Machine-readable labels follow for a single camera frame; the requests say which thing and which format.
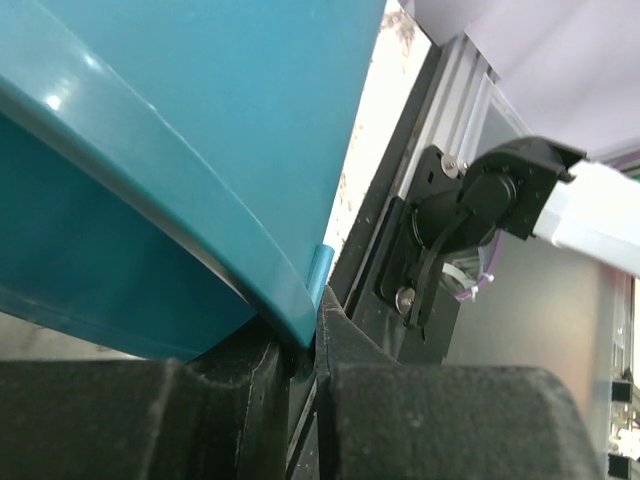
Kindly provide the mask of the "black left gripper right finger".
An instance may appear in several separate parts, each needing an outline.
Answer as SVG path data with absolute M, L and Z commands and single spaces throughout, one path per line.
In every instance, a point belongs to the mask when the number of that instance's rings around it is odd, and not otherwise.
M 596 479 L 576 404 L 547 370 L 405 366 L 326 290 L 316 327 L 324 479 Z

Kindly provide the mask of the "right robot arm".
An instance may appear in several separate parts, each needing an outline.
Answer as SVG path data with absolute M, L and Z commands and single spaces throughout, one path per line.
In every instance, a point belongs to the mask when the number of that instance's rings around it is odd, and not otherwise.
M 423 326 L 436 260 L 504 231 L 541 238 L 633 277 L 639 274 L 639 183 L 579 150 L 543 137 L 500 144 L 474 160 L 455 188 L 421 198 L 410 226 L 423 253 L 406 316 Z

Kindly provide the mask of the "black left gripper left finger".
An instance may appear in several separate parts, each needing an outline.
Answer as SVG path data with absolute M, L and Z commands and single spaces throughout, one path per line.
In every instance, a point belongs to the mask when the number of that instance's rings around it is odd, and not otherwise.
M 281 479 L 289 366 L 253 320 L 195 361 L 5 361 L 5 479 Z

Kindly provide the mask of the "teal plastic bucket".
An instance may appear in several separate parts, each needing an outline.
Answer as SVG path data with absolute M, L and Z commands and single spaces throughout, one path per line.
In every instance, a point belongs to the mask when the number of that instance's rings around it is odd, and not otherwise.
M 188 361 L 312 345 L 381 1 L 5 1 L 1 309 Z

